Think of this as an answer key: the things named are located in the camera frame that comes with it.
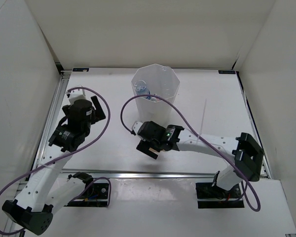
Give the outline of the blue label clear bottle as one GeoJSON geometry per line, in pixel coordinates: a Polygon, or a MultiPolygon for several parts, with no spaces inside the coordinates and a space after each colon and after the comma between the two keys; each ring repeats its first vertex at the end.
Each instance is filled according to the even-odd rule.
{"type": "Polygon", "coordinates": [[[146,95],[144,98],[150,99],[150,90],[144,80],[137,80],[134,83],[134,89],[137,95],[146,95]]]}

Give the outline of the white label clear bottle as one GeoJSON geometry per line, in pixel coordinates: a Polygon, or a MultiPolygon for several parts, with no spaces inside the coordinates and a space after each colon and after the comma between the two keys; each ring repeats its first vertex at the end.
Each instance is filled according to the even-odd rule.
{"type": "Polygon", "coordinates": [[[153,101],[153,102],[159,102],[160,101],[160,96],[157,95],[157,94],[154,94],[154,95],[150,95],[150,100],[153,101]]]}

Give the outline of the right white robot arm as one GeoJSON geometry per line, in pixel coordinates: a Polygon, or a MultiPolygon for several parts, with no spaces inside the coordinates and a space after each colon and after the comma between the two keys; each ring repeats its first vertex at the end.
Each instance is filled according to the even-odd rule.
{"type": "Polygon", "coordinates": [[[160,151],[196,152],[224,159],[227,168],[218,171],[212,182],[212,193],[217,197],[222,198],[241,181],[260,179],[264,151],[249,133],[235,138],[198,137],[182,126],[162,127],[153,121],[135,122],[132,132],[141,139],[136,149],[153,159],[160,151]]]}

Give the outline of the orange juice bottle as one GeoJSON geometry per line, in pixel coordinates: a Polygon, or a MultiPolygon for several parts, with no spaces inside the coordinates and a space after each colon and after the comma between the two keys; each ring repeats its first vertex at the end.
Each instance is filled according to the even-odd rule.
{"type": "Polygon", "coordinates": [[[160,153],[160,152],[167,152],[169,151],[169,149],[165,149],[165,148],[159,148],[159,147],[150,147],[149,150],[151,152],[154,152],[154,153],[160,153]]]}

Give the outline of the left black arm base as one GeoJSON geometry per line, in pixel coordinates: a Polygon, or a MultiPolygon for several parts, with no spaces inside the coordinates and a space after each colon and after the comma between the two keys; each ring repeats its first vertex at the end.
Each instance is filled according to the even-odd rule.
{"type": "Polygon", "coordinates": [[[109,182],[96,181],[88,191],[69,202],[66,207],[108,207],[110,188],[109,182]]]}

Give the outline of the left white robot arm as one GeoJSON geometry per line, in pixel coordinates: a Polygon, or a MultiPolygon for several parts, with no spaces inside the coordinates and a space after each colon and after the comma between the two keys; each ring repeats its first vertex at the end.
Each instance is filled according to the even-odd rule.
{"type": "Polygon", "coordinates": [[[94,178],[83,172],[68,177],[67,182],[52,191],[52,187],[65,164],[81,150],[90,134],[91,125],[109,120],[97,96],[87,100],[84,95],[69,98],[69,105],[62,107],[64,117],[57,124],[48,140],[52,151],[33,170],[24,189],[2,205],[3,212],[16,224],[36,234],[43,234],[53,216],[63,206],[82,196],[93,194],[94,178]]]}

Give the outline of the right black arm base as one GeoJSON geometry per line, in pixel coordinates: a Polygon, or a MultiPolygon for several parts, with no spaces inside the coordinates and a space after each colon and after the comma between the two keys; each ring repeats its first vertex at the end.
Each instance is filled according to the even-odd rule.
{"type": "Polygon", "coordinates": [[[239,184],[226,191],[212,183],[195,183],[198,209],[244,208],[239,184]]]}

